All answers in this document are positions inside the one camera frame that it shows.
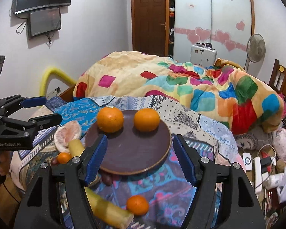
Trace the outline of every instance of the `metal screw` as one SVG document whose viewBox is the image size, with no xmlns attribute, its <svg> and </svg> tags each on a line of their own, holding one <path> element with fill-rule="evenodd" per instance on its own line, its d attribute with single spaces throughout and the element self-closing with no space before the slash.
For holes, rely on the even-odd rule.
<svg viewBox="0 0 286 229">
<path fill-rule="evenodd" d="M 40 167 L 41 167 L 42 169 L 47 168 L 47 166 L 48 166 L 48 163 L 42 163 L 42 164 L 40 165 Z"/>
<path fill-rule="evenodd" d="M 205 163 L 205 164 L 210 162 L 210 160 L 207 157 L 202 157 L 200 160 L 202 161 L 202 163 Z"/>
<path fill-rule="evenodd" d="M 80 161 L 80 157 L 74 157 L 72 158 L 73 163 L 78 163 Z"/>
<path fill-rule="evenodd" d="M 240 168 L 240 164 L 239 164 L 239 163 L 234 163 L 234 164 L 233 164 L 233 167 L 234 167 L 235 169 L 239 169 L 239 168 Z"/>
</svg>

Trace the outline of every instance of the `wooden door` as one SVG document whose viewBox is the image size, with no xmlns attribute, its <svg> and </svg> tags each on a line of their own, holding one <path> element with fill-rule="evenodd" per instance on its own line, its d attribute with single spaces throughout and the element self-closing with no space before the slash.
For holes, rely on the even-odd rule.
<svg viewBox="0 0 286 229">
<path fill-rule="evenodd" d="M 165 0 L 131 0 L 133 50 L 165 55 Z"/>
</svg>

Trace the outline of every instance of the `orange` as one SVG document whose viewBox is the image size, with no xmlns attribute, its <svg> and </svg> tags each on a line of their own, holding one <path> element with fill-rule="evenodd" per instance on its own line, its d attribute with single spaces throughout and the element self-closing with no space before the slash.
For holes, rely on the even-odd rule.
<svg viewBox="0 0 286 229">
<path fill-rule="evenodd" d="M 69 160 L 72 158 L 70 153 L 66 153 L 66 152 L 61 152 L 60 154 L 58 154 L 57 156 L 57 161 L 60 164 L 66 164 L 67 162 L 69 162 Z"/>
<path fill-rule="evenodd" d="M 141 132 L 155 130 L 160 123 L 159 114 L 151 108 L 143 108 L 136 112 L 133 118 L 133 124 Z"/>
<path fill-rule="evenodd" d="M 143 196 L 134 195 L 127 200 L 126 208 L 134 215 L 144 215 L 149 210 L 149 204 Z"/>
<path fill-rule="evenodd" d="M 96 116 L 98 128 L 104 132 L 113 133 L 123 127 L 123 113 L 116 107 L 104 107 Z"/>
</svg>

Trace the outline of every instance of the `wooden floor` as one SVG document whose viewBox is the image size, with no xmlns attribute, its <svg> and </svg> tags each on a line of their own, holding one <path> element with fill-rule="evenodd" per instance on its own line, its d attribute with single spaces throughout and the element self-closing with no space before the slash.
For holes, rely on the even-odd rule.
<svg viewBox="0 0 286 229">
<path fill-rule="evenodd" d="M 21 201 L 21 198 L 16 190 L 16 186 L 12 182 L 10 176 L 6 177 L 5 186 L 8 191 L 18 200 Z M 19 204 L 11 197 L 11 195 L 6 191 L 5 187 L 1 185 L 0 187 L 0 217 L 1 219 L 13 228 L 15 214 Z"/>
</svg>

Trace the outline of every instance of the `plate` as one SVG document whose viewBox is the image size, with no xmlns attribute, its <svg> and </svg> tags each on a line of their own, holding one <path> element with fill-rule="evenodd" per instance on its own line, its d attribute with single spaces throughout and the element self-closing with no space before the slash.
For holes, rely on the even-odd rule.
<svg viewBox="0 0 286 229">
<path fill-rule="evenodd" d="M 159 127 L 141 133 L 133 126 L 136 110 L 122 111 L 124 127 L 116 133 L 107 134 L 108 148 L 101 169 L 117 175 L 134 175 L 147 171 L 165 159 L 171 144 L 167 125 L 160 120 Z M 91 146 L 103 133 L 94 123 L 87 131 L 85 146 Z"/>
</svg>

